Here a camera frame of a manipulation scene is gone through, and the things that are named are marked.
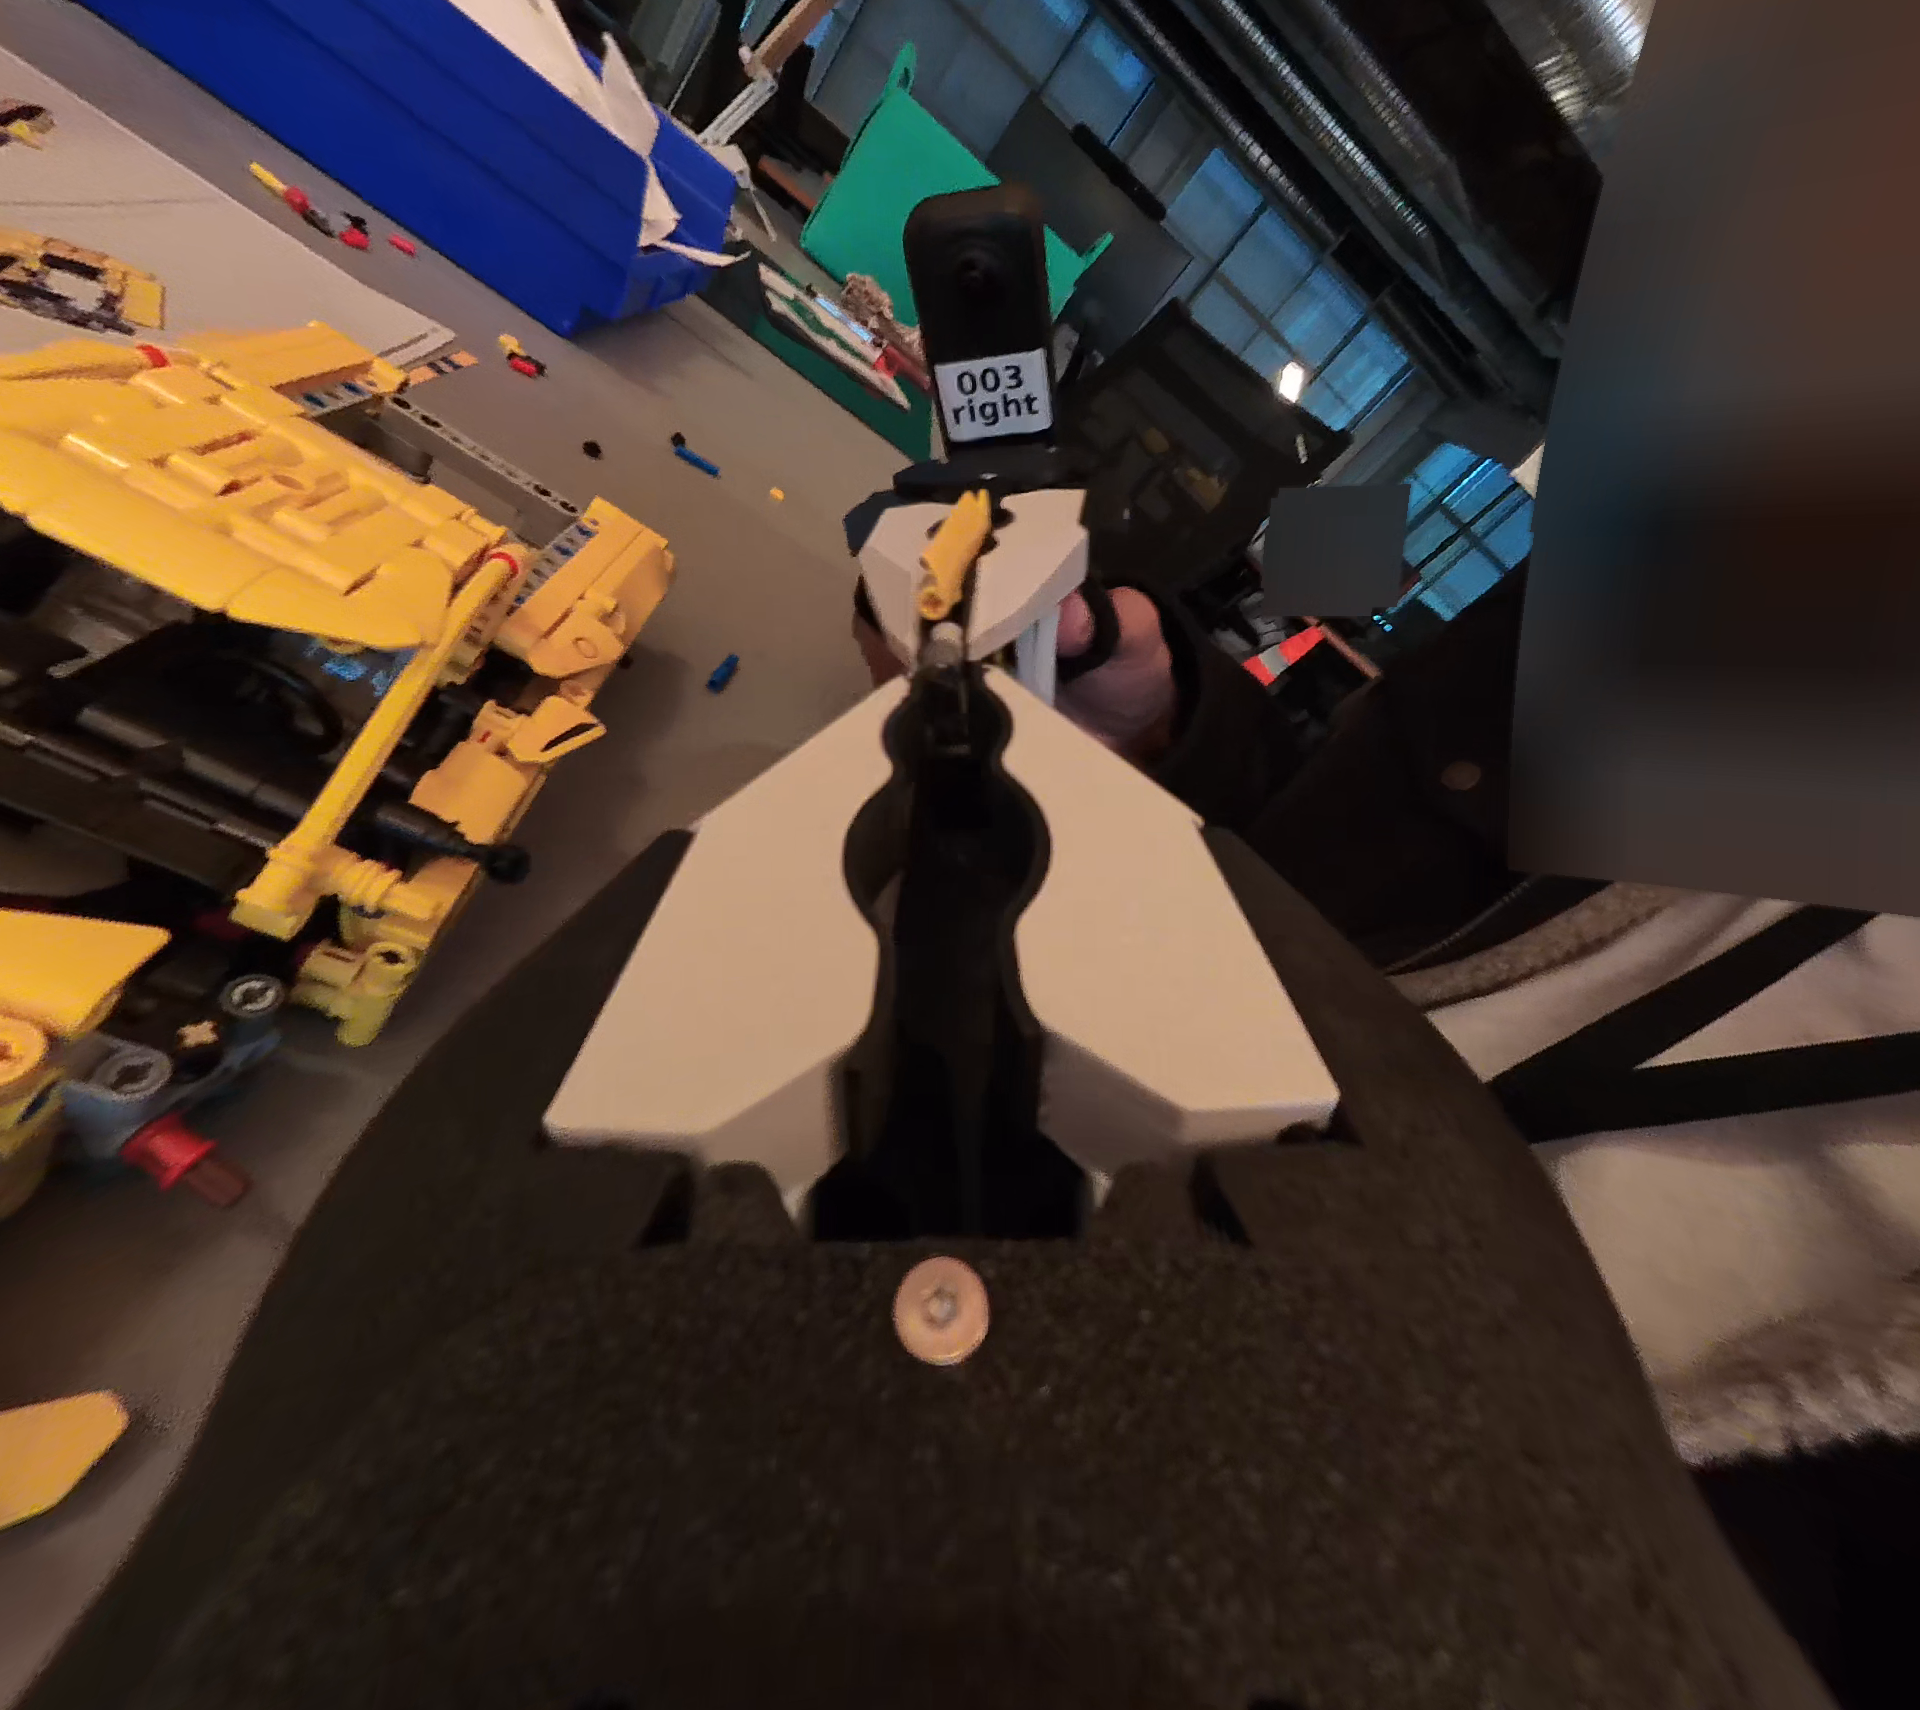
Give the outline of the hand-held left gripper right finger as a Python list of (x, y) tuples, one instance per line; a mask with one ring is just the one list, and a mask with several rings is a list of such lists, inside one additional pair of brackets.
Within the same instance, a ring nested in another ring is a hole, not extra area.
[(1048, 842), (1013, 927), (1042, 1132), (1112, 1176), (1327, 1125), (1331, 1074), (1201, 820), (1004, 671), (983, 688), (1012, 725), (1002, 771)]

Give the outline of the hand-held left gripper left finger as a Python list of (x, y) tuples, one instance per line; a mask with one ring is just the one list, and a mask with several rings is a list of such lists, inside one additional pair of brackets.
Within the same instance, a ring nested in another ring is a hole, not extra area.
[(833, 1074), (879, 942), (845, 844), (892, 778), (895, 678), (708, 810), (541, 1114), (563, 1148), (746, 1165), (804, 1202), (844, 1153)]

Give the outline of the blue plastic bin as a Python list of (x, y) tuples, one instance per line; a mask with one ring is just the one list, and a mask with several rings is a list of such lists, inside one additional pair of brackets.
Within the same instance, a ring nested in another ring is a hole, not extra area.
[[(448, 0), (75, 2), (557, 337), (719, 270), (641, 254), (645, 163)], [(666, 144), (663, 183), (718, 249), (733, 176)]]

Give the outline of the yellow toy brick car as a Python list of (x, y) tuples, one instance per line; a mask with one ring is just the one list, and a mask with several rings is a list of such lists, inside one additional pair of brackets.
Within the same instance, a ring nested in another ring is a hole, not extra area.
[(304, 1010), (372, 1044), (676, 579), (667, 539), (259, 355), (3, 357), (3, 1176), (224, 1210), (197, 1125)]

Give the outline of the open instruction booklet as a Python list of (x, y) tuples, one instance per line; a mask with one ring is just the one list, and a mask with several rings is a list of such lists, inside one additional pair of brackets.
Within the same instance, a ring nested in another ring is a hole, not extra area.
[(78, 92), (1, 55), (1, 355), (74, 373), (258, 355), (297, 397), (421, 389), (473, 367), (453, 333), (310, 252)]

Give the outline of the teal plastic bin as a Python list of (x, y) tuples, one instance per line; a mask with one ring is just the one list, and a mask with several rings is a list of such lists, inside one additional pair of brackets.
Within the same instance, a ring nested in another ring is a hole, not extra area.
[(800, 246), (828, 279), (874, 283), (906, 327), (918, 310), (903, 257), (912, 210), (936, 197), (994, 189), (999, 179), (913, 96), (918, 51), (903, 42), (884, 86), (849, 140), (800, 232)]

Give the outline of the green cutting mat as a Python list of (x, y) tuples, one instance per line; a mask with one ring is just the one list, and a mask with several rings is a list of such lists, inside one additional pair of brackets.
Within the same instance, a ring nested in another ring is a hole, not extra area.
[(754, 259), (757, 295), (739, 325), (784, 368), (842, 407), (907, 461), (933, 454), (931, 404), (874, 345), (842, 328), (805, 286), (766, 259)]

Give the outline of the brown fleece-lined jacket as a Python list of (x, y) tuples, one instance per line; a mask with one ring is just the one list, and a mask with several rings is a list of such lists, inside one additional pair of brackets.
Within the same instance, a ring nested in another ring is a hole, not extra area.
[(1314, 743), (1155, 594), (1174, 703), (1148, 774), (1235, 834), (1425, 1010), (1572, 966), (1684, 900), (1672, 886), (1511, 862), (1526, 590), (1520, 565), (1345, 698)]

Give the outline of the yellow panel with axle pin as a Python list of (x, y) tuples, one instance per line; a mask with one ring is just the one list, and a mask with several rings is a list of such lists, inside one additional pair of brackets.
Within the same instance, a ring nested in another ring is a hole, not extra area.
[(974, 579), (994, 535), (995, 501), (986, 488), (972, 488), (925, 537), (912, 585), (918, 678), (951, 678), (968, 663)]

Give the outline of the scattered small brick pins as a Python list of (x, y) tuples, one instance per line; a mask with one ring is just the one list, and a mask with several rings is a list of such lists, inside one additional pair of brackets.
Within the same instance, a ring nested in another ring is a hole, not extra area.
[(402, 259), (419, 259), (419, 246), (408, 234), (381, 232), (359, 213), (328, 213), (304, 189), (285, 183), (263, 163), (249, 163), (248, 170), (267, 197), (291, 210), (308, 230), (322, 234), (326, 240), (363, 257), (372, 254), (375, 243), (381, 243)]

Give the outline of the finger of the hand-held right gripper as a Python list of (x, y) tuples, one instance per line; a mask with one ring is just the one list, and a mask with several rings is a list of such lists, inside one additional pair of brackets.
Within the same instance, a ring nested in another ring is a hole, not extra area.
[(925, 664), (937, 672), (957, 672), (964, 663), (960, 608), (943, 618), (921, 616), (921, 589), (927, 579), (924, 555), (940, 535), (955, 499), (875, 496), (853, 518), (860, 593), (867, 604), (867, 625), (877, 636), (875, 651), (892, 675), (915, 675)]
[(989, 544), (972, 565), (964, 600), (968, 663), (983, 664), (1013, 646), (1088, 579), (1086, 502), (1082, 488), (995, 499)]

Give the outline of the person's right hand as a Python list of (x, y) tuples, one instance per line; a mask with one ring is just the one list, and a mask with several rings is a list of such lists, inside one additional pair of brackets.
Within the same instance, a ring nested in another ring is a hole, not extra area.
[(1054, 707), (1138, 767), (1169, 746), (1181, 710), (1158, 604), (1138, 589), (1068, 594), (1058, 618)]

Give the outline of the wooden model kit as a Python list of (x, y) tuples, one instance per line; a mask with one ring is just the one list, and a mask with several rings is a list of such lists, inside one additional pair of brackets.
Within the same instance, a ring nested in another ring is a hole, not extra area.
[(924, 334), (918, 327), (900, 321), (888, 291), (871, 277), (849, 274), (840, 286), (837, 300), (852, 322), (874, 340), (875, 367), (925, 394), (931, 385)]

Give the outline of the white striped shirt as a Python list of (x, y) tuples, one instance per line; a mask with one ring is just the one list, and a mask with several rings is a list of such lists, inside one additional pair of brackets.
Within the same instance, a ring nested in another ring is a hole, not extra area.
[(1533, 880), (1389, 975), (1536, 1151), (1681, 1458), (1916, 1447), (1916, 916)]

